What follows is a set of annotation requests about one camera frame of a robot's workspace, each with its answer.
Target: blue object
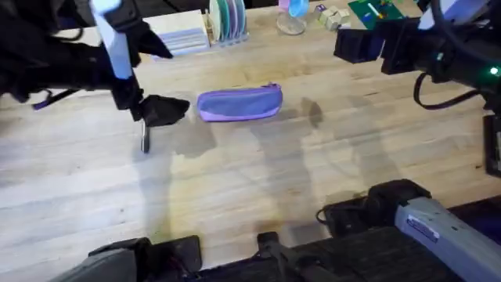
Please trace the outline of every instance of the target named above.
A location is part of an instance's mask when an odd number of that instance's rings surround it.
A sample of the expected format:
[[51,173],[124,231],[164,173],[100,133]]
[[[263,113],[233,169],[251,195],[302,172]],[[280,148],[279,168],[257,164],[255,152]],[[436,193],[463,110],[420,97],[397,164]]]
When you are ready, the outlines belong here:
[[205,92],[196,108],[204,121],[249,121],[275,115],[282,99],[280,85],[270,83],[254,89]]
[[309,0],[290,0],[289,15],[292,17],[301,17],[308,12]]

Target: wood grain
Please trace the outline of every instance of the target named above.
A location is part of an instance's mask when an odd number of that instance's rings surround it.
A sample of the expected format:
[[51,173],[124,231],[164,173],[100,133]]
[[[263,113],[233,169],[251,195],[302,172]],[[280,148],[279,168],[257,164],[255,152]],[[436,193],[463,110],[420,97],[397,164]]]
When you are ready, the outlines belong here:
[[[346,63],[332,56],[334,33],[311,21],[301,36],[280,34],[276,13],[248,11],[250,39],[241,45],[145,60],[136,70],[146,93],[192,102],[210,90],[279,83],[284,104],[274,118],[207,124],[192,107],[177,125],[155,128],[143,155],[140,125],[107,92],[39,112],[3,96],[0,280],[49,279],[92,249],[133,237],[198,234],[206,267],[254,254],[255,235],[266,230],[305,243],[327,235],[314,220],[324,204],[391,179],[412,179],[446,206],[499,194],[499,180],[482,168],[481,99],[426,111],[412,99],[418,73]],[[423,98],[465,90],[428,82]]]

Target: small toy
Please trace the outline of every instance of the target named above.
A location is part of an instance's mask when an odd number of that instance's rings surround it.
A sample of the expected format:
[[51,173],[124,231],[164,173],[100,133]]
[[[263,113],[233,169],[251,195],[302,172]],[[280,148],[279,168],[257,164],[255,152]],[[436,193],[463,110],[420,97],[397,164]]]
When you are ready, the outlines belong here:
[[326,25],[327,19],[334,14],[333,11],[327,9],[325,11],[322,11],[322,14],[320,14],[319,22],[322,25]]

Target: green circuit board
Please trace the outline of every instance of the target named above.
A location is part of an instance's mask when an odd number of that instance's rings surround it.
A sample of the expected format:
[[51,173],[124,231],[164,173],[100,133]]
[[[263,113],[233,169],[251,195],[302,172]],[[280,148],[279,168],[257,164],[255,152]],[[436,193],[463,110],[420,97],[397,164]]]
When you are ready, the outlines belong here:
[[386,20],[397,20],[404,17],[391,1],[385,1],[386,5],[381,5],[381,2],[381,0],[358,0],[348,3],[348,5],[369,30],[373,29],[376,20],[379,20],[373,10],[367,5],[369,3],[379,13],[383,14]]

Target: purple pencil case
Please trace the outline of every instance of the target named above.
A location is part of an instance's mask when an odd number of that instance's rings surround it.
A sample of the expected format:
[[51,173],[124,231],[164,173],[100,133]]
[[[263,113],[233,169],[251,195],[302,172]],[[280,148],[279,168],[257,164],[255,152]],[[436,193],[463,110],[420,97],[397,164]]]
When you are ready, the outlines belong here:
[[268,118],[282,106],[280,85],[253,89],[225,89],[200,94],[196,108],[204,121],[249,121]]

